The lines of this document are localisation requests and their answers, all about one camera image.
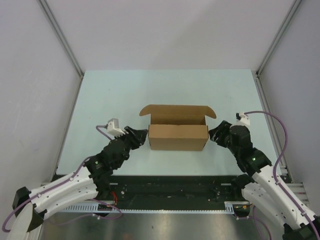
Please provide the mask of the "brown cardboard box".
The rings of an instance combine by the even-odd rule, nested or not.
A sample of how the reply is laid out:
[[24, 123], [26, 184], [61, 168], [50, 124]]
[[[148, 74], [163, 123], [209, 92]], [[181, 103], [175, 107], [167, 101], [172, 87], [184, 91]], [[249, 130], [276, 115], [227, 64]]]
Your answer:
[[207, 105], [149, 104], [139, 115], [150, 116], [148, 140], [154, 151], [202, 151], [209, 139], [206, 117], [217, 118]]

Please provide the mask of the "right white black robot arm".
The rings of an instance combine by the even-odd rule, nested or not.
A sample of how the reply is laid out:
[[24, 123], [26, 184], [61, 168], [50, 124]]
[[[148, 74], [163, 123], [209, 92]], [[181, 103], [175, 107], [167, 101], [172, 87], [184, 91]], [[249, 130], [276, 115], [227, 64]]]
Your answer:
[[253, 146], [248, 125], [222, 121], [209, 130], [209, 138], [227, 148], [243, 172], [233, 180], [231, 196], [251, 202], [270, 220], [279, 224], [284, 240], [318, 240], [320, 217], [310, 210], [280, 176], [274, 173], [272, 162]]

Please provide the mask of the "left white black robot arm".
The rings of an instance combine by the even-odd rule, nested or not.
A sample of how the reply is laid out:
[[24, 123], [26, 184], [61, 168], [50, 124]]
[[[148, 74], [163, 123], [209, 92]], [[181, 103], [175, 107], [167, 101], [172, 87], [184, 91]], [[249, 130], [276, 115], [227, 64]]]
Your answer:
[[66, 207], [110, 196], [110, 176], [129, 159], [131, 151], [144, 145], [148, 130], [126, 126], [124, 129], [108, 127], [107, 132], [114, 138], [72, 173], [32, 190], [24, 186], [16, 191], [12, 203], [16, 217], [13, 233], [24, 235]]

